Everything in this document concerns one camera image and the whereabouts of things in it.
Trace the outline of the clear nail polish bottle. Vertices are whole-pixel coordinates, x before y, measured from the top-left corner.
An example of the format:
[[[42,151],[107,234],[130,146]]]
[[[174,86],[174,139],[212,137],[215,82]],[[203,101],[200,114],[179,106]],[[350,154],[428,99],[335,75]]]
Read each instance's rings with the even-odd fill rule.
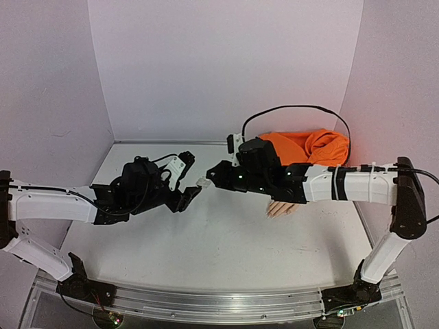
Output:
[[[200,188],[208,188],[210,187],[212,181],[210,181],[209,179],[205,178],[205,177],[201,177],[197,180],[196,185],[199,186]]]

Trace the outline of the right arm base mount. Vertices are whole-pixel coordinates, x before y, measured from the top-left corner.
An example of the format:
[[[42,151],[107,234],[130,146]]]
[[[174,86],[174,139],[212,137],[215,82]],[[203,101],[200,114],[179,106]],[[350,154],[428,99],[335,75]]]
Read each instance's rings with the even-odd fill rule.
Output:
[[[360,262],[352,284],[322,290],[324,315],[336,314],[341,310],[365,307],[381,300],[380,282],[373,284],[361,278],[363,263],[364,260]]]

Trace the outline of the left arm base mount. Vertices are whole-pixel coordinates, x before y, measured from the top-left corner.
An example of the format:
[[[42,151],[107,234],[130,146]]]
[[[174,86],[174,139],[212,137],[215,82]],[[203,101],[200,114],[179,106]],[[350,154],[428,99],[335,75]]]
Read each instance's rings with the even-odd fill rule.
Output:
[[[88,278],[81,258],[68,253],[72,263],[72,274],[67,279],[58,282],[56,292],[62,297],[94,303],[103,308],[113,305],[116,286]]]

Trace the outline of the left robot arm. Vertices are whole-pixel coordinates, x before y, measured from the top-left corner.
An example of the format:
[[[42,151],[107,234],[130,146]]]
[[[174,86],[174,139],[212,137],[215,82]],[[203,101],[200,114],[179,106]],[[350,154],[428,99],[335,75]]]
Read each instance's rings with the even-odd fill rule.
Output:
[[[199,186],[179,189],[195,157],[185,151],[168,158],[169,162],[160,167],[155,160],[137,156],[124,164],[121,175],[110,184],[80,188],[26,184],[2,170],[1,249],[64,283],[76,298],[90,297],[93,285],[82,260],[35,237],[24,221],[63,220],[109,226],[160,206],[172,213],[183,212],[202,190]]]

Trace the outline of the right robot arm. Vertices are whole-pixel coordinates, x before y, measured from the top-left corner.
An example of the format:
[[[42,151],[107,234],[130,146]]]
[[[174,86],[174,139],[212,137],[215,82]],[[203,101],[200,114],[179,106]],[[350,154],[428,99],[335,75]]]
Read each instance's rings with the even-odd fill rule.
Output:
[[[379,283],[405,246],[427,230],[425,196],[409,158],[383,166],[283,166],[273,144],[260,138],[229,144],[228,150],[234,152],[232,160],[222,160],[206,172],[217,188],[265,194],[292,204],[350,201],[391,206],[388,232],[360,267],[359,278],[364,282]]]

